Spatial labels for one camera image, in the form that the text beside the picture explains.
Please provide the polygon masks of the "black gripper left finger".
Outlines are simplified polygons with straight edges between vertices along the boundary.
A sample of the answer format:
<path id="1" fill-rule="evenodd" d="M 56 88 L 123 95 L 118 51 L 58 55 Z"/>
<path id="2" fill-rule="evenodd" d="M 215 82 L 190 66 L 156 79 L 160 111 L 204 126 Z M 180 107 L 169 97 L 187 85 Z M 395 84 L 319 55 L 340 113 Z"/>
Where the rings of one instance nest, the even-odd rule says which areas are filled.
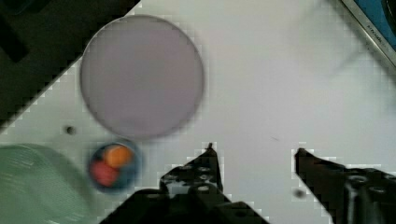
<path id="1" fill-rule="evenodd" d="M 187 194 L 190 187 L 202 184 L 210 184 L 223 191 L 218 153 L 213 144 L 209 143 L 192 161 L 171 169 L 161 177 L 159 184 L 160 190 L 169 195 Z"/>

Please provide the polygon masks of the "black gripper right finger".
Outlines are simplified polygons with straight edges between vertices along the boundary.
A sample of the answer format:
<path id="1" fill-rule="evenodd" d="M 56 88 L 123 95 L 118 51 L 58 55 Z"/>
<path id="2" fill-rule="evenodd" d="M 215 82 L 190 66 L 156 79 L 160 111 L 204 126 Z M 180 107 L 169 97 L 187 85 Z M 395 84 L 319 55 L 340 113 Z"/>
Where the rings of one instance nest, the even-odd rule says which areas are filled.
<path id="1" fill-rule="evenodd" d="M 347 168 L 300 148 L 295 173 L 333 224 L 396 224 L 396 179 L 375 168 Z"/>

